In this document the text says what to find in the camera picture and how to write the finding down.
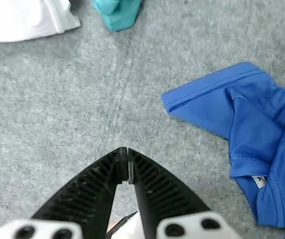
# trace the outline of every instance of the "clothing label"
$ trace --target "clothing label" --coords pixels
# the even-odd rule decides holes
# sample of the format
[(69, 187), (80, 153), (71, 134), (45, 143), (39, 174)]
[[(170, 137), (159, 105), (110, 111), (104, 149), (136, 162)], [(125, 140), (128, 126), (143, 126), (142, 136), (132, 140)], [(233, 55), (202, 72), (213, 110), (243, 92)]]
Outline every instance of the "clothing label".
[(251, 177), (253, 178), (253, 180), (255, 181), (255, 183), (257, 184), (257, 187), (259, 189), (266, 186), (267, 180), (265, 177), (263, 177), (263, 176), (251, 176)]

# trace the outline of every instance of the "blue polo shirt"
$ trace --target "blue polo shirt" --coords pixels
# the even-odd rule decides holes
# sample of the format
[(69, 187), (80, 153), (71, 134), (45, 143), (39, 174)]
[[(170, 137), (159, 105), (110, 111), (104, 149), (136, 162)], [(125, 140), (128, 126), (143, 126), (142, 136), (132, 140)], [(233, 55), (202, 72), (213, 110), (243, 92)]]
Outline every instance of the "blue polo shirt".
[(169, 114), (229, 140), (230, 176), (258, 224), (285, 228), (285, 88), (245, 62), (161, 98)]

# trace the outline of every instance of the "white fabric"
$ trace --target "white fabric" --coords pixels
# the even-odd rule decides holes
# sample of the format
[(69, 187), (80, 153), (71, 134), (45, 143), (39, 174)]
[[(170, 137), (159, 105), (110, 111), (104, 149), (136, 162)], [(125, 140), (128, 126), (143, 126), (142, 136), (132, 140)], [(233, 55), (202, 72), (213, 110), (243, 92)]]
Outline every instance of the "white fabric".
[(80, 25), (69, 0), (0, 0), (0, 42), (50, 36)]

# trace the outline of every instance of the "gray carpet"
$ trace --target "gray carpet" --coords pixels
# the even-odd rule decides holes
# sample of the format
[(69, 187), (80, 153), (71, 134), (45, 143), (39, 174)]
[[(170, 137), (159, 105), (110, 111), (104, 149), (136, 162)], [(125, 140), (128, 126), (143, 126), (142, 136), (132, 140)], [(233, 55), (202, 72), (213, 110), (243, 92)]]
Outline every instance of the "gray carpet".
[[(229, 178), (228, 143), (168, 116), (160, 94), (242, 61), (285, 86), (285, 0), (145, 0), (136, 25), (110, 33), (89, 1), (82, 27), (0, 44), (0, 226), (28, 218), (109, 151), (131, 147), (169, 169), (244, 238), (257, 227)], [(137, 209), (122, 185), (112, 220)]]

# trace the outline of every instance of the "screw hole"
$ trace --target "screw hole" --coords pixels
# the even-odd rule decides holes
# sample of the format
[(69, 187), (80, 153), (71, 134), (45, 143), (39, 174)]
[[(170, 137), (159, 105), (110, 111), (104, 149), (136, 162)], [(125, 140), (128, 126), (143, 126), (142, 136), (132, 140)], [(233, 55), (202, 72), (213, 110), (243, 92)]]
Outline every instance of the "screw hole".
[(201, 225), (204, 229), (218, 229), (220, 224), (213, 219), (204, 219), (201, 222)]
[(178, 224), (170, 224), (166, 227), (165, 233), (168, 237), (179, 237), (184, 235), (184, 229)]
[(34, 232), (34, 227), (25, 226), (16, 233), (15, 239), (30, 239), (33, 236)]
[(68, 229), (61, 229), (57, 231), (53, 239), (71, 239), (72, 238), (72, 232)]

